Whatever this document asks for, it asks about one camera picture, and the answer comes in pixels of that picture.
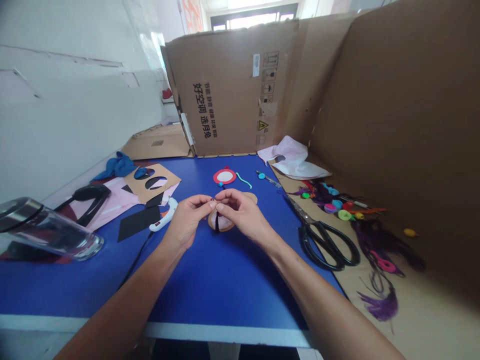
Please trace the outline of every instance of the forearm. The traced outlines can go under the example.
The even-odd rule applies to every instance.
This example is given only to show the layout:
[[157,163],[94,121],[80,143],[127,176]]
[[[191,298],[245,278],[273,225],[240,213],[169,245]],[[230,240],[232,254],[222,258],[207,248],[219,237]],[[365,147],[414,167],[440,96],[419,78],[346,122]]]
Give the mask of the forearm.
[[263,249],[290,288],[325,359],[404,359],[345,297],[277,234]]
[[160,292],[184,253],[185,248],[164,238],[56,359],[124,358],[135,346]]

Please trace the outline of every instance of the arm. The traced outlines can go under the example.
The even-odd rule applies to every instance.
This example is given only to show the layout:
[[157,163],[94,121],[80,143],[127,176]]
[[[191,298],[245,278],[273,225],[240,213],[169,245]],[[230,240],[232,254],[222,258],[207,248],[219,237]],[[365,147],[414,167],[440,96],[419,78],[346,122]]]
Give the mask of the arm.
[[212,200],[197,195],[178,204],[160,245],[75,334],[56,360],[122,359],[134,348],[160,292],[192,245],[200,219],[215,207]]
[[216,208],[269,256],[295,297],[325,359],[404,359],[384,335],[272,229],[241,192],[216,196]]

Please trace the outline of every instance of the window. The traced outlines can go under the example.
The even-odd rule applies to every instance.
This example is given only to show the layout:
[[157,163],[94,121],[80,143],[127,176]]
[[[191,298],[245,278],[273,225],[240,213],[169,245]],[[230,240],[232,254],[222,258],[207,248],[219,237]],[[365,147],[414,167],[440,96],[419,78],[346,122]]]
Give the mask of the window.
[[291,20],[297,15],[298,4],[273,6],[257,10],[235,12],[210,18],[213,31],[249,28],[254,25]]

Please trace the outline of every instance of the table edge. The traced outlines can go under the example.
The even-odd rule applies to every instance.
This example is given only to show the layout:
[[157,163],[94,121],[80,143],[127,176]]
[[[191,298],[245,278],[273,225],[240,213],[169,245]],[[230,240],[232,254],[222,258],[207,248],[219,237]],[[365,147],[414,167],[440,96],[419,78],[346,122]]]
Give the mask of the table edge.
[[[0,329],[76,333],[87,317],[0,314]],[[147,322],[143,334],[150,338],[311,348],[307,330]]]

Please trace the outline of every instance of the hand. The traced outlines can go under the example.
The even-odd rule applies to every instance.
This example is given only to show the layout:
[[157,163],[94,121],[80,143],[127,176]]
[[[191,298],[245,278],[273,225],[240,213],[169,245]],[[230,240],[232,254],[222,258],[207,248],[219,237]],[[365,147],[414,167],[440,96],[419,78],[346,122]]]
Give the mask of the hand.
[[216,205],[217,202],[207,195],[195,195],[180,201],[165,238],[178,241],[180,246],[189,249],[194,242],[199,221],[208,216]]
[[275,231],[254,201],[242,192],[227,189],[215,196],[217,211],[232,221],[238,229],[258,245],[273,239]]

